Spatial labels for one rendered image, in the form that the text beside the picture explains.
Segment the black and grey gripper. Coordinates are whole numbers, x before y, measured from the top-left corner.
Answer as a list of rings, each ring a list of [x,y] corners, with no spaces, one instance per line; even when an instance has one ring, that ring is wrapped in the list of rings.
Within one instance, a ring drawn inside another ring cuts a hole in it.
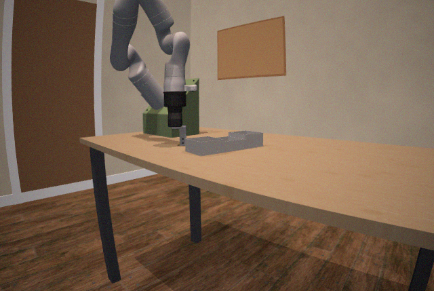
[[[186,91],[197,91],[197,85],[186,85],[185,77],[165,77],[164,107],[168,110],[168,127],[180,130],[180,146],[185,146],[186,125],[181,125]]]

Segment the grey rack of three labelled bins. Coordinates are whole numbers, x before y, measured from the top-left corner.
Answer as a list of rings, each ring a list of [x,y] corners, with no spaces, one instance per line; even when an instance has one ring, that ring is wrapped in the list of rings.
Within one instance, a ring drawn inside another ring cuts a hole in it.
[[[225,137],[196,137],[187,138],[188,153],[198,156],[213,155],[244,149],[263,147],[263,132],[238,131],[229,132]]]

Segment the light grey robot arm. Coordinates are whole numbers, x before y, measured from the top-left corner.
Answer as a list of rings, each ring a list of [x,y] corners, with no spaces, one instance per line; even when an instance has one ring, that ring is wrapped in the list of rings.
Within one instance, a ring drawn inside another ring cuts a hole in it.
[[[130,40],[136,28],[139,4],[155,28],[159,46],[172,57],[165,63],[165,77],[185,77],[190,41],[187,34],[171,34],[174,20],[162,0],[115,0],[110,61],[117,71],[129,67],[129,80],[152,109],[164,107],[164,89],[146,68]]]

